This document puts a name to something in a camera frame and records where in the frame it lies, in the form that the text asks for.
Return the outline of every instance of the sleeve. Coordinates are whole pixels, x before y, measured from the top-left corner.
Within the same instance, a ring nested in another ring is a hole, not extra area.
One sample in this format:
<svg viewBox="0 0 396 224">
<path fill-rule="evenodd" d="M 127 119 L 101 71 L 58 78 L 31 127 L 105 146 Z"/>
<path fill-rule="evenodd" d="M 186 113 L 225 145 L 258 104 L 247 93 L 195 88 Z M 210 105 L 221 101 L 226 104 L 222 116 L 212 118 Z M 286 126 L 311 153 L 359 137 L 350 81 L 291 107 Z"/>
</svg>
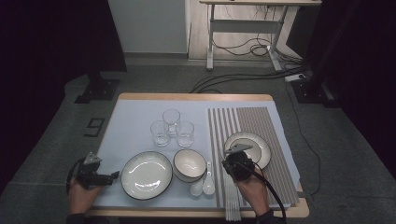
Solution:
<svg viewBox="0 0 396 224">
<path fill-rule="evenodd" d="M 83 213 L 80 214 L 72 214 L 67 216 L 66 224 L 84 224 L 85 215 Z"/>
<path fill-rule="evenodd" d="M 257 217 L 257 224 L 280 224 L 280 223 L 286 223 L 286 222 L 282 222 L 281 220 L 279 220 L 278 217 L 274 217 L 273 210 L 269 210 L 268 212 Z"/>
</svg>

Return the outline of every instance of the desk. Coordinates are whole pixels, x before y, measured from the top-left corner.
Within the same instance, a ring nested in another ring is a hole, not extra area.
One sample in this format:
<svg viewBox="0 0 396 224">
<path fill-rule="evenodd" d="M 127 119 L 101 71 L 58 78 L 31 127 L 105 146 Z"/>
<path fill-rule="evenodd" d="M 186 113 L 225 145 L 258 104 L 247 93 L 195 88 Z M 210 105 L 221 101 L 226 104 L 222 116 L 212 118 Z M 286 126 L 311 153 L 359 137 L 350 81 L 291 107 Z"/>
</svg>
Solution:
<svg viewBox="0 0 396 224">
<path fill-rule="evenodd" d="M 123 130 L 124 127 L 121 126 L 126 126 L 128 127 L 130 124 L 128 124 L 129 121 L 126 119 L 120 119 L 120 116 L 123 116 L 122 113 L 125 113 L 125 111 L 120 111 L 122 108 L 125 109 L 127 107 L 122 107 L 123 103 L 131 103 L 135 102 L 140 105 L 144 105 L 145 103 L 149 105 L 156 105 L 155 109 L 156 111 L 149 111 L 148 108 L 151 108 L 147 106 L 146 108 L 139 108 L 142 111 L 146 111 L 145 113 L 146 117 L 149 117 L 148 120 L 153 119 L 153 115 L 155 116 L 160 116 L 162 111 L 168 107 L 168 106 L 175 106 L 176 103 L 178 103 L 179 107 L 180 102 L 182 104 L 186 104 L 186 102 L 191 102 L 193 106 L 200 106 L 204 107 L 202 105 L 220 105 L 220 104 L 228 104 L 228 105 L 235 105 L 237 102 L 239 102 L 240 105 L 249 105 L 249 103 L 257 104 L 260 102 L 268 102 L 268 103 L 273 103 L 273 98 L 270 95 L 265 95 L 265 94 L 187 94 L 187 93 L 123 93 L 120 95 L 119 100 L 116 104 L 116 107 L 114 109 L 112 118 L 107 126 L 106 133 L 104 136 L 104 139 L 102 141 L 101 147 L 99 148 L 98 151 L 98 156 L 103 160 L 100 169 L 98 170 L 98 173 L 109 173 L 110 170 L 120 168 L 120 165 L 117 163 L 125 163 L 124 160 L 125 156 L 118 155 L 118 153 L 115 153 L 115 150 L 118 150 L 120 147 L 116 146 L 120 141 L 129 141 L 128 139 L 130 138 L 129 136 L 125 136 L 125 131 Z M 182 114 L 182 117 L 185 116 L 188 120 L 193 119 L 194 117 L 198 117 L 197 115 L 194 115 L 190 113 L 190 116 L 186 112 L 191 112 L 191 108 L 184 108 L 180 109 L 180 112 Z M 198 122 L 196 120 L 192 120 L 195 124 L 197 124 L 197 133 L 198 133 Z M 111 153 L 106 154 L 106 150 L 111 149 Z M 171 150 L 172 147 L 169 148 L 161 148 L 159 150 L 162 151 L 166 155 L 166 150 Z M 298 186 L 298 191 L 302 191 L 301 186 Z M 178 190 L 178 194 L 183 194 L 183 190 Z M 116 202 L 116 205 L 109 205 L 109 200 L 112 200 L 112 195 L 113 193 L 123 193 L 121 194 L 122 201 L 123 202 Z M 164 207 L 163 206 L 163 201 L 161 202 L 160 196 L 158 197 L 159 200 L 156 202 L 151 201 L 148 203 L 144 203 L 143 206 L 146 207 L 141 207 L 141 206 L 120 206 L 117 204 L 121 204 L 127 201 L 127 203 L 134 203 L 129 197 L 122 192 L 122 189 L 120 188 L 120 183 L 114 183 L 113 186 L 109 186 L 102 191 L 101 194 L 107 194 L 105 195 L 99 195 L 98 199 L 96 200 L 96 204 L 92 208 L 91 211 L 88 212 L 88 215 L 90 216 L 113 216 L 113 217 L 225 217 L 225 211 L 224 208 L 219 208 L 219 207 L 208 207 L 208 206 L 201 206 L 201 207 L 194 207 L 190 208 L 187 205 L 183 204 L 183 208 L 173 208 L 173 207 Z M 151 207 L 151 203 L 157 203 L 158 207 Z M 245 208 L 241 209 L 241 217 L 255 217 L 254 212 L 251 210 L 251 208 Z M 309 209 L 307 207 L 306 200 L 304 198 L 300 198 L 300 201 L 296 204 L 293 204 L 290 208 L 287 209 L 286 211 L 288 217 L 307 217 L 309 214 Z M 281 216 L 280 211 L 276 211 L 277 216 Z"/>
<path fill-rule="evenodd" d="M 268 53 L 276 71 L 281 71 L 276 53 L 276 45 L 282 31 L 283 22 L 289 6 L 319 6 L 319 0 L 200 0 L 200 3 L 211 6 L 209 46 L 206 55 L 206 69 L 213 69 L 213 33 L 260 33 L 274 34 L 271 46 L 267 46 Z M 283 6 L 279 21 L 244 21 L 244 20 L 215 20 L 215 5 L 253 5 L 253 6 Z"/>
</svg>

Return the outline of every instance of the table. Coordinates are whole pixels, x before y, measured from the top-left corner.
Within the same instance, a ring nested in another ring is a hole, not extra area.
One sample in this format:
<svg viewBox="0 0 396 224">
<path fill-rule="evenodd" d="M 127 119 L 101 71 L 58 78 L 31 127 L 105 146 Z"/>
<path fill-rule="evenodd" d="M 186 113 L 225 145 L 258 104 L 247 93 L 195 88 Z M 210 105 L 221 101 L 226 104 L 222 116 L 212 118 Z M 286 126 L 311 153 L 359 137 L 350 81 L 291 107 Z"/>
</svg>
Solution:
<svg viewBox="0 0 396 224">
<path fill-rule="evenodd" d="M 271 62 L 276 71 L 281 71 L 276 45 L 282 31 L 283 23 L 289 6 L 320 6 L 319 0 L 200 0 L 200 3 L 211 6 L 209 46 L 206 55 L 206 69 L 213 69 L 213 33 L 260 33 L 274 34 L 271 46 L 267 46 Z M 283 6 L 279 21 L 246 21 L 246 20 L 216 20 L 215 5 L 253 5 L 253 6 Z"/>
<path fill-rule="evenodd" d="M 198 105 L 208 103 L 228 103 L 228 102 L 273 102 L 273 98 L 266 94 L 189 94 L 189 93 L 123 93 L 120 95 L 117 105 L 124 101 L 138 101 L 139 103 L 144 102 L 163 102 L 167 105 L 171 105 L 174 102 L 194 102 Z M 117 105 L 115 112 L 113 112 L 112 118 L 107 126 L 106 134 L 99 148 L 98 156 L 105 155 L 103 151 L 105 144 L 108 143 L 107 137 L 114 133 L 110 132 L 111 125 L 114 124 L 116 116 L 120 115 L 120 111 L 117 111 Z M 106 166 L 106 162 L 109 162 L 108 158 L 102 158 L 102 165 L 100 168 Z M 301 185 L 299 185 L 298 191 L 303 191 Z M 300 198 L 300 201 L 293 204 L 286 211 L 288 217 L 307 217 L 309 215 L 309 209 L 305 198 Z M 174 209 L 174 208 L 140 208 L 140 207 L 117 207 L 117 206 L 94 206 L 92 210 L 88 212 L 89 216 L 107 216 L 107 217 L 225 217 L 224 209 L 213 209 L 201 207 L 199 209 Z M 280 211 L 276 211 L 277 216 L 281 216 Z M 241 211 L 241 217 L 255 217 L 254 212 L 251 209 L 244 209 Z"/>
</svg>

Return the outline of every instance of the white plate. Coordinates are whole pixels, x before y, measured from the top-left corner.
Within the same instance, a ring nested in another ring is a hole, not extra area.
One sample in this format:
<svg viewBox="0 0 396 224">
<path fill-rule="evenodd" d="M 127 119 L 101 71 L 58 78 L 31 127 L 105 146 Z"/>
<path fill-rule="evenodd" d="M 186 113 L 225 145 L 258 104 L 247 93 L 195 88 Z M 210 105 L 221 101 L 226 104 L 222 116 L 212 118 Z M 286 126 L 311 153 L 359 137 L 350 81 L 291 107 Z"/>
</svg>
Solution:
<svg viewBox="0 0 396 224">
<path fill-rule="evenodd" d="M 138 200 L 147 200 L 163 193 L 172 181 L 172 164 L 161 153 L 137 154 L 124 166 L 121 184 L 125 192 Z"/>
<path fill-rule="evenodd" d="M 271 149 L 265 140 L 257 134 L 247 132 L 233 133 L 225 142 L 224 150 L 235 146 L 237 143 L 253 146 L 253 148 L 245 150 L 245 152 L 247 156 L 254 162 L 257 162 L 262 169 L 270 162 Z"/>
</svg>

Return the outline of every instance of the ceramic spoon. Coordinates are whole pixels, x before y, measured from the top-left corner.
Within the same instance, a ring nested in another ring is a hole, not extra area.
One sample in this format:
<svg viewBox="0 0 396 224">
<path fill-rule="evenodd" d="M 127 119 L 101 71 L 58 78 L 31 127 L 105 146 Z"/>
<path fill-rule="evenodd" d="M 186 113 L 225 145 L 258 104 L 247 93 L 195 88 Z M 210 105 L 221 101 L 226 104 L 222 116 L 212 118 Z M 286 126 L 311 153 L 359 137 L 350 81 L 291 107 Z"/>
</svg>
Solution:
<svg viewBox="0 0 396 224">
<path fill-rule="evenodd" d="M 200 196 L 203 191 L 204 180 L 200 178 L 197 182 L 193 183 L 190 187 L 190 193 L 194 196 Z"/>
<path fill-rule="evenodd" d="M 204 181 L 204 193 L 205 194 L 213 194 L 215 192 L 215 183 L 213 183 L 213 179 L 212 179 L 212 162 L 208 161 L 206 163 L 206 170 L 207 170 L 207 174 L 206 174 L 206 178 Z"/>
</svg>

